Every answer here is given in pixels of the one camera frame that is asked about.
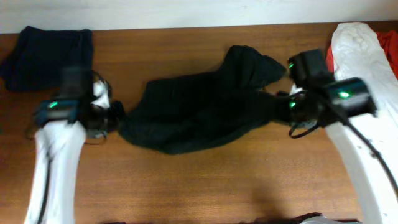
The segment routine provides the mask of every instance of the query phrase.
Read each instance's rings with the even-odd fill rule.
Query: brown wood surface
[[[398,22],[371,22],[378,31]],[[281,63],[330,43],[336,24],[108,30],[94,32],[94,69],[126,109],[145,82],[214,70],[227,49],[250,45]],[[0,35],[2,60],[17,35]],[[269,91],[289,90],[283,79]],[[40,100],[53,90],[9,93],[0,86],[0,223],[22,223],[35,162],[23,132]],[[324,131],[298,140],[271,123],[216,149],[168,156],[130,145],[117,133],[102,146],[84,146],[75,195],[76,223],[238,223],[257,217],[322,212],[358,218],[353,186]]]

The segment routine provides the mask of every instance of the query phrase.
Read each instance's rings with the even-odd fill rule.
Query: wooden tabletop
[[[398,22],[371,22],[378,31]],[[94,69],[127,110],[145,83],[214,70],[231,45],[249,45],[285,64],[291,55],[325,49],[337,24],[95,31]],[[0,59],[17,35],[0,35]],[[268,91],[288,91],[283,79]],[[0,223],[22,223],[29,204],[35,144],[23,132],[53,90],[9,93],[0,86]],[[76,223],[239,223],[322,212],[360,218],[340,155],[323,130],[292,140],[271,123],[223,147],[168,156],[133,146],[117,133],[84,146],[75,195]]]

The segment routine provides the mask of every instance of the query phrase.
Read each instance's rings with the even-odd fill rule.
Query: green light
[[[53,102],[53,103],[51,103],[50,105],[49,105],[49,108],[53,108],[54,106],[57,106],[58,105],[58,102]]]
[[[340,96],[340,98],[348,98],[351,96],[351,94],[347,92],[339,92],[338,95]]]

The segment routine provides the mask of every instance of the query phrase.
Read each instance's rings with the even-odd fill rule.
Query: black cloth
[[[285,68],[232,46],[215,72],[151,81],[119,130],[132,144],[181,154],[229,143],[270,120],[289,122],[289,101],[259,91]]]
[[[60,85],[61,69],[91,69],[93,35],[90,30],[44,31],[27,26],[17,45],[0,65],[0,77],[10,91],[32,91]]]

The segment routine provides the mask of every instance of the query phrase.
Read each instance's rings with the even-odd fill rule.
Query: white background
[[[398,19],[398,0],[0,0],[0,33]]]

